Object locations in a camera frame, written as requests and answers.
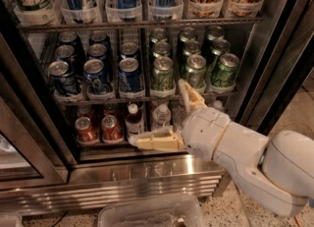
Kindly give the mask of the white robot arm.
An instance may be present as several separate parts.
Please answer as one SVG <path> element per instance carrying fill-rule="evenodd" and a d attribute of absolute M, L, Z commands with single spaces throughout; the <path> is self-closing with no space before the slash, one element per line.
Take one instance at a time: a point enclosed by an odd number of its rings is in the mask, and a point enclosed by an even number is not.
<path fill-rule="evenodd" d="M 163 127 L 130 137 L 141 149 L 189 154 L 224 167 L 251 199 L 282 217 L 297 215 L 314 198 L 314 141 L 283 130 L 268 138 L 233 122 L 179 81 L 187 116 L 175 132 Z"/>

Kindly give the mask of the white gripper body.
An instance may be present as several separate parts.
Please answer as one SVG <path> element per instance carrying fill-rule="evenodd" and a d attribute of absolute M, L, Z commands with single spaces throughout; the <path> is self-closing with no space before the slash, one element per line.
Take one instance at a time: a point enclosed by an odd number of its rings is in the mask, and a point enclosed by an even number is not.
<path fill-rule="evenodd" d="M 215 147 L 224 134 L 231 119 L 212 107 L 190 112 L 183 121 L 183 142 L 189 154 L 211 161 Z"/>

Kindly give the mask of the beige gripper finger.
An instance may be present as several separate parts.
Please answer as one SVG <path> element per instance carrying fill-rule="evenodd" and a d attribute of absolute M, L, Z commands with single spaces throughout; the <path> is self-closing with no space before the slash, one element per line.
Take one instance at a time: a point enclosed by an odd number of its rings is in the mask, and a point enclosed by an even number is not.
<path fill-rule="evenodd" d="M 182 136 L 174 132 L 172 126 L 131 135 L 129 143 L 139 149 L 154 149 L 165 152 L 185 150 Z"/>
<path fill-rule="evenodd" d="M 185 80 L 179 79 L 179 89 L 187 113 L 207 107 L 204 98 Z"/>

